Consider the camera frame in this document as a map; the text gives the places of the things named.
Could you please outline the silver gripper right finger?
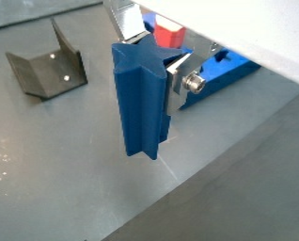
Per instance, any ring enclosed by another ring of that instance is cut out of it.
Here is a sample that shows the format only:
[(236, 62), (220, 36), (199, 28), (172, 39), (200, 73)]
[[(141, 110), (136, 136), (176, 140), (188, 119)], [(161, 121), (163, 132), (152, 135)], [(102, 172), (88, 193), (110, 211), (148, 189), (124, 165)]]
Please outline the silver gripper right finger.
[(223, 46), (192, 30), (185, 31), (184, 46), (191, 53), (184, 53), (167, 70), (168, 91), (165, 97), (165, 113), (172, 115), (183, 106), (187, 94), (199, 94), (205, 80), (200, 77), (204, 62), (215, 56)]

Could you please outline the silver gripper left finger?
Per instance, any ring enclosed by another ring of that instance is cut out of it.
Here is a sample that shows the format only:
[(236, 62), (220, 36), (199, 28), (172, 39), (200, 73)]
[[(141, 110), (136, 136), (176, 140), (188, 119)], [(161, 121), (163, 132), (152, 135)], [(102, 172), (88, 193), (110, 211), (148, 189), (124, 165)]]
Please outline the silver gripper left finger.
[(132, 0), (102, 0), (120, 42), (137, 42), (145, 30), (138, 5)]

